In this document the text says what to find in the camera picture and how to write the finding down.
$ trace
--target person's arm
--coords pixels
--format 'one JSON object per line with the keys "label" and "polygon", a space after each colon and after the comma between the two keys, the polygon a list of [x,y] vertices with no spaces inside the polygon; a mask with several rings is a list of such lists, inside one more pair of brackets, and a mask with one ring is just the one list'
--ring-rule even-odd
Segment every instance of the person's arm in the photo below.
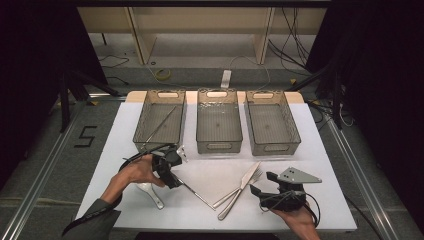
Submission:
{"label": "person's arm", "polygon": [[287,226],[302,240],[317,240],[318,233],[315,229],[311,213],[305,207],[293,212],[284,212],[271,209],[271,211],[280,216]]}
{"label": "person's arm", "polygon": [[[110,207],[130,183],[144,182],[150,182],[159,187],[165,186],[162,180],[157,178],[152,172],[152,155],[145,155],[134,160],[113,176],[102,196],[93,203],[84,216],[102,208]],[[69,230],[62,239],[108,239],[109,233],[118,220],[119,215],[119,211],[112,210],[94,217]]]}

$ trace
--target hand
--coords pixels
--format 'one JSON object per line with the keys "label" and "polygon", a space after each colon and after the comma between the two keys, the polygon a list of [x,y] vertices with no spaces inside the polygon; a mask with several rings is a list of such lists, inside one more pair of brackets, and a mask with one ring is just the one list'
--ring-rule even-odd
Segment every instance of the hand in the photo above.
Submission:
{"label": "hand", "polygon": [[150,182],[159,187],[164,187],[165,183],[152,172],[152,159],[151,154],[144,155],[124,167],[112,177],[100,199],[112,204],[130,183]]}
{"label": "hand", "polygon": [[287,226],[302,240],[319,239],[315,229],[314,221],[311,213],[302,207],[292,212],[284,212],[280,210],[270,209],[273,213],[280,216]]}

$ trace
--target white table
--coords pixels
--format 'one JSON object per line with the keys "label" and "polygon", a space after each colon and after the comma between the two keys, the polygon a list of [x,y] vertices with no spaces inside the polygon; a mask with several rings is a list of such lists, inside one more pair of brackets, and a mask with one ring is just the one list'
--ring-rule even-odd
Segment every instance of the white table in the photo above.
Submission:
{"label": "white table", "polygon": [[[196,92],[186,94],[187,115],[183,143],[189,162],[173,167],[172,171],[208,202],[214,203],[239,186],[246,170],[254,162],[261,160],[263,162],[260,168],[264,172],[280,174],[291,166],[322,179],[322,183],[304,184],[305,191],[317,199],[321,209],[319,231],[345,232],[357,228],[307,104],[290,104],[302,140],[292,156],[252,156],[243,101],[240,101],[244,99],[244,92],[239,92],[243,131],[241,153],[200,155],[196,146],[197,95]],[[137,153],[132,139],[142,105],[128,102],[121,104],[77,217],[81,217],[101,196],[109,179],[123,163],[122,158]],[[278,185],[267,180],[265,174],[255,186],[263,192],[278,192]],[[162,210],[159,210],[151,198],[135,184],[128,186],[123,193],[121,204],[116,208],[122,213],[115,228],[192,232],[278,232],[288,229],[279,217],[259,208],[259,199],[250,193],[249,187],[242,192],[223,221],[219,221],[217,216],[227,203],[213,211],[183,186],[174,189],[155,187],[155,191],[165,204]],[[317,213],[315,202],[309,197],[308,201],[312,210]]]}

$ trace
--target transparent plastic bin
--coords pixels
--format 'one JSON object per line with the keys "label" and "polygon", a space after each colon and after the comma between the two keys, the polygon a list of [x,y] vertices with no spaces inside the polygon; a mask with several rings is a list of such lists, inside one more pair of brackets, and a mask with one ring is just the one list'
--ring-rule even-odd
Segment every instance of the transparent plastic bin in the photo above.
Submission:
{"label": "transparent plastic bin", "polygon": [[184,90],[147,91],[133,142],[139,151],[166,143],[182,144],[186,112]]}
{"label": "transparent plastic bin", "polygon": [[284,91],[247,91],[252,155],[293,155],[301,143]]}
{"label": "transparent plastic bin", "polygon": [[237,91],[203,88],[197,100],[197,151],[239,153],[243,135]]}

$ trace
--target fork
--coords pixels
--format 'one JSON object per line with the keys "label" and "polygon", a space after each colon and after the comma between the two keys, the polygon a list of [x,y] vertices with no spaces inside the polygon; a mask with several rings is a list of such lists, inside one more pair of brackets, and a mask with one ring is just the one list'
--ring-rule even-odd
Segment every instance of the fork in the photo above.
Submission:
{"label": "fork", "polygon": [[[253,173],[252,177],[250,178],[249,182],[247,184],[253,184],[256,181],[258,181],[259,177],[261,176],[262,171],[258,168],[256,169],[256,171]],[[221,199],[219,199],[216,203],[214,203],[212,206],[214,208],[217,208],[219,206],[221,206],[221,204],[223,204],[225,201],[227,201],[231,196],[233,196],[240,188],[236,188],[234,189],[232,192],[230,192],[229,194],[225,195],[224,197],[222,197]]]}

